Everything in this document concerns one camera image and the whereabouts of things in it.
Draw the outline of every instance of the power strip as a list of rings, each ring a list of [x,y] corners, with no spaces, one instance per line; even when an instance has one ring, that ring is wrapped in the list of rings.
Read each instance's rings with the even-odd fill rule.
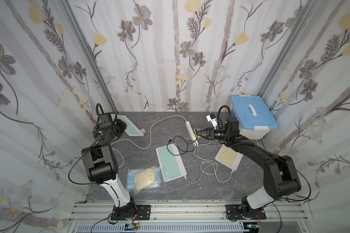
[[[188,133],[189,133],[189,137],[191,137],[192,141],[195,141],[195,142],[192,143],[193,146],[197,147],[198,146],[198,142],[196,140],[196,136],[193,133],[193,129],[191,127],[191,124],[189,122],[185,122],[185,126],[187,127],[187,130],[188,130]]]

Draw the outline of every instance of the storage box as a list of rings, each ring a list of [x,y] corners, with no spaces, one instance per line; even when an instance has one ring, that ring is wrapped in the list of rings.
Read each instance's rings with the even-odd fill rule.
[[[277,123],[260,96],[240,95],[231,97],[231,115],[240,123],[240,134],[249,139],[261,139]]]

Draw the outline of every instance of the wall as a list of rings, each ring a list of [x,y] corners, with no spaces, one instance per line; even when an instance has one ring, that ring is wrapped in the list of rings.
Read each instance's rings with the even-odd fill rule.
[[[312,226],[350,232],[350,1],[320,1],[264,100],[279,124],[264,143],[309,180]]]
[[[0,232],[67,231],[87,188],[67,173],[108,110],[91,74],[57,1],[0,1]]]
[[[306,3],[69,2],[121,111],[216,111],[256,94]]]

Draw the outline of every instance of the gray table surface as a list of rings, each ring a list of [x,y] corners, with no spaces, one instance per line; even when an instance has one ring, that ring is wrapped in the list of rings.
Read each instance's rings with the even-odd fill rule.
[[[136,144],[141,147],[147,147],[149,145],[149,130],[152,124],[160,119],[163,119],[172,115],[184,116],[191,124],[192,128],[208,128],[211,127],[211,123],[207,122],[206,116],[211,114],[210,112],[120,112],[119,114],[128,117],[132,123],[134,123],[139,129],[144,128],[146,134],[142,137],[129,137],[126,133],[121,138],[130,138]],[[227,116],[226,113],[221,114],[222,119]],[[152,129],[152,144],[146,149],[142,150],[129,141],[117,142],[112,145],[112,148],[118,149],[125,157],[125,164],[119,169],[119,179],[123,186],[126,186],[127,172],[129,169],[145,169],[151,166],[159,166],[156,148],[166,146],[169,139],[174,136],[180,135],[185,140],[191,140],[188,131],[185,127],[185,121],[181,117],[172,117],[159,122],[153,126]],[[186,149],[186,145],[182,142],[181,138],[175,139],[177,145],[180,148]],[[208,143],[206,139],[198,139],[200,144]],[[218,145],[218,141],[211,141],[210,145]],[[202,147],[199,154],[202,158],[215,160],[215,156],[218,153],[220,146],[217,147]],[[118,164],[122,164],[121,156],[113,151],[117,158]],[[187,180],[195,182],[200,178],[201,160],[196,158],[193,152],[185,153],[181,155],[184,167],[187,171]],[[209,167],[206,172],[213,173],[214,169]],[[227,180],[231,170],[218,163],[217,176],[220,181]],[[140,200],[200,200],[200,199],[241,199],[247,196],[263,184],[263,170],[260,166],[254,163],[252,160],[243,156],[241,162],[236,171],[232,173],[229,181],[225,183],[219,183],[215,178],[215,175],[202,175],[201,180],[196,184],[188,183],[184,177],[176,180],[171,180],[165,183],[166,192],[139,192],[136,195],[131,195],[135,199]],[[112,200],[107,191],[100,185],[91,185],[87,200]]]

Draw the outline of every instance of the blue lid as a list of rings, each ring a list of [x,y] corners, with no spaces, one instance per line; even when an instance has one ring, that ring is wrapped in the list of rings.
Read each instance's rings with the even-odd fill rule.
[[[254,130],[254,126],[277,129],[275,118],[260,96],[231,96],[231,102],[233,111],[244,129]]]

